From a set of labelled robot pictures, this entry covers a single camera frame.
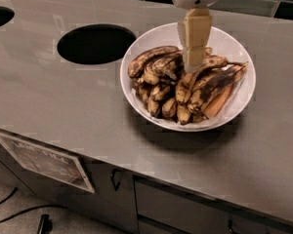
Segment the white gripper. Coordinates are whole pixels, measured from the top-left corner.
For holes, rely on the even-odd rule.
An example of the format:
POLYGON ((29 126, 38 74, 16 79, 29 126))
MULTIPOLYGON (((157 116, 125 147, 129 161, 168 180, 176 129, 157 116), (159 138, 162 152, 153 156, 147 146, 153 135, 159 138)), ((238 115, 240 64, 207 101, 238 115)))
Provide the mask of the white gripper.
POLYGON ((190 9, 184 20, 178 23, 178 33, 183 49, 185 71, 196 72, 202 65, 211 31, 212 16, 207 7, 218 0, 172 1, 178 8, 190 9))

